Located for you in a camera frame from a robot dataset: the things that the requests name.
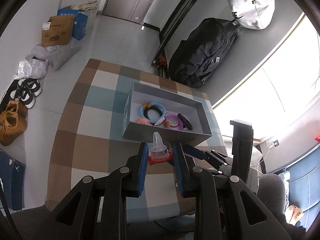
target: table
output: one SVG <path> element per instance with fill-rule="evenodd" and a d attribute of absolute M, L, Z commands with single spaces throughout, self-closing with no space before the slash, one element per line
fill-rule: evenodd
<path fill-rule="evenodd" d="M 122 138 L 124 104 L 133 82 L 202 102 L 213 135 L 197 148 L 227 153 L 205 93 L 137 69 L 90 59 L 70 94 L 53 143 L 46 201 L 49 210 L 84 176 L 106 176 L 137 154 L 140 142 Z M 195 161 L 203 168 L 211 167 Z M 195 199 L 183 199 L 175 185 L 173 167 L 168 163 L 148 165 L 142 196 L 127 198 L 127 221 L 194 212 Z"/>

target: shoe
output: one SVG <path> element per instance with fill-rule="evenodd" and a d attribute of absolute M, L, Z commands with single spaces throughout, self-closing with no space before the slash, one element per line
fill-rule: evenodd
<path fill-rule="evenodd" d="M 27 129 L 27 121 L 18 113 L 4 115 L 3 127 L 0 130 L 0 143 L 4 146 L 12 142 Z"/>
<path fill-rule="evenodd" d="M 40 86 L 39 80 L 35 78 L 23 78 L 18 81 L 18 88 L 19 89 L 29 89 L 31 93 L 37 97 L 42 92 L 42 88 Z"/>
<path fill-rule="evenodd" d="M 10 93 L 10 100 L 19 100 L 28 109 L 33 107 L 36 102 L 36 99 L 33 96 L 32 92 L 27 88 L 18 88 L 17 90 L 12 91 Z"/>
<path fill-rule="evenodd" d="M 5 113 L 7 113 L 7 115 L 18 113 L 22 118 L 26 118 L 28 109 L 19 100 L 10 100 L 6 109 L 0 114 L 0 125 L 4 122 Z"/>

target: brown shoe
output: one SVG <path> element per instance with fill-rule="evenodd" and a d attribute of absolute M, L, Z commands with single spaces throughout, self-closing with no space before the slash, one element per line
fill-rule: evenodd
<path fill-rule="evenodd" d="M 0 114 L 0 126 L 4 122 L 5 113 L 7 113 L 7 115 L 18 113 L 22 118 L 25 118 L 28 114 L 28 108 L 19 100 L 10 100 L 6 109 Z"/>
<path fill-rule="evenodd" d="M 3 127 L 0 130 L 0 143 L 4 146 L 11 144 L 26 129 L 27 121 L 18 113 L 5 112 Z"/>

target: black and white sandal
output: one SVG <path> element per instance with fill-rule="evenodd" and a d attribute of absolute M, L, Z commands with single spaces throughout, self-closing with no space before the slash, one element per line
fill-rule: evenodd
<path fill-rule="evenodd" d="M 40 86 L 40 82 L 37 79 L 34 78 L 27 78 L 27 79 L 20 79 L 18 81 L 18 88 L 19 89 L 29 89 L 31 93 L 37 97 L 42 92 L 42 88 Z"/>
<path fill-rule="evenodd" d="M 11 100 L 19 100 L 26 108 L 30 109 L 36 102 L 35 97 L 28 89 L 17 89 L 10 93 Z"/>

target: red object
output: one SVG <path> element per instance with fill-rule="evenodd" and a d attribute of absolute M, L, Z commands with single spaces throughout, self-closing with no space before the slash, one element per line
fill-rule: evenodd
<path fill-rule="evenodd" d="M 172 159 L 173 157 L 173 153 L 169 153 L 169 156 L 166 159 L 160 160 L 160 161 L 156 161 L 154 160 L 151 156 L 148 157 L 148 162 L 150 165 L 153 165 L 155 163 L 164 163 L 167 162 L 168 160 Z"/>

